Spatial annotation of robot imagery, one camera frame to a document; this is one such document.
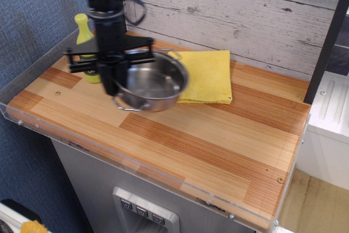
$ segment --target blue fabric wall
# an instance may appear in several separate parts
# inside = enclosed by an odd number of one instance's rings
[[[0,89],[77,27],[86,0],[0,0]],[[84,232],[86,217],[51,141],[0,116],[0,200],[41,216],[52,232]]]

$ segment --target white object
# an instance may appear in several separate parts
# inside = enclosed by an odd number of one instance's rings
[[[325,72],[310,110],[297,169],[349,190],[349,77]]]
[[[17,213],[12,208],[0,203],[0,219],[9,226],[14,233],[20,233],[24,222],[30,221],[27,217]]]

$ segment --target yellow cloth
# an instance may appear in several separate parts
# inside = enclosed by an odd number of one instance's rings
[[[169,52],[188,71],[189,83],[179,96],[179,103],[223,103],[232,101],[230,52],[183,51]]]

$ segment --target stainless steel pot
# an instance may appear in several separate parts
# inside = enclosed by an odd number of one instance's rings
[[[132,50],[132,53],[144,50]],[[162,52],[153,51],[154,62],[132,65],[127,85],[119,82],[113,101],[119,109],[129,111],[162,111],[172,107],[188,84],[188,72],[179,61]],[[122,106],[120,101],[130,107]]]

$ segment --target pot handle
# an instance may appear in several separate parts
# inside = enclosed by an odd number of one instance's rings
[[[123,107],[119,104],[119,102],[116,100],[117,97],[120,97],[120,93],[117,93],[111,100],[113,100],[114,104],[118,107],[118,109],[122,109],[125,111],[136,111],[136,112],[140,112],[142,111],[142,109],[144,108],[145,104],[141,105],[138,109],[134,109],[132,107]]]

